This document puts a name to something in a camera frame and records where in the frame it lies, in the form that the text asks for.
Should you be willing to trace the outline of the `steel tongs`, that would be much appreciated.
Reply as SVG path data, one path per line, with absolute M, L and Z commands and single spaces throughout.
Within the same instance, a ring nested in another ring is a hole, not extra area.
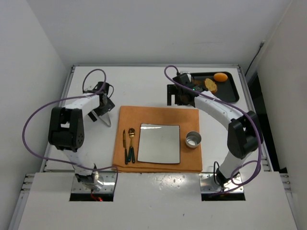
M 96 116 L 106 127 L 112 127 L 111 119 L 108 113 L 105 113 L 100 116 Z

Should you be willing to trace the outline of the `brown chocolate croissant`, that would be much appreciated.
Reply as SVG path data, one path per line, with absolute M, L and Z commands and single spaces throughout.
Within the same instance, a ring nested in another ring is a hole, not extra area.
M 200 80 L 194 80 L 193 83 L 199 87 L 203 87 L 204 84 L 203 84 L 203 81 L 200 81 Z

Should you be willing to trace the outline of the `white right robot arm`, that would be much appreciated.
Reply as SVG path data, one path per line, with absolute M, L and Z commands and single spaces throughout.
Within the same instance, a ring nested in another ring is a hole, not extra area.
M 251 182 L 261 171 L 263 137 L 257 115 L 222 101 L 208 87 L 194 84 L 188 73 L 179 73 L 170 81 L 176 88 L 180 102 L 206 112 L 227 130 L 228 153 L 214 172 L 215 183 L 222 187 L 232 181 L 241 168 L 252 163 L 247 158 L 258 150 L 253 174 L 246 181 L 235 185 L 243 186 Z

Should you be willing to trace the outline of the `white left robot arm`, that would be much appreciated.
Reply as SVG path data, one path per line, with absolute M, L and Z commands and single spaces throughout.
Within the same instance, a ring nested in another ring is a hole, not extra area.
M 95 169 L 95 163 L 87 157 L 83 119 L 88 116 L 93 122 L 105 116 L 108 121 L 101 120 L 111 127 L 108 113 L 115 107 L 108 97 L 109 83 L 98 82 L 92 90 L 83 92 L 83 98 L 65 107 L 54 107 L 51 111 L 48 141 L 50 145 L 62 151 L 73 168 L 77 181 L 92 192 L 103 188 L 103 179 Z

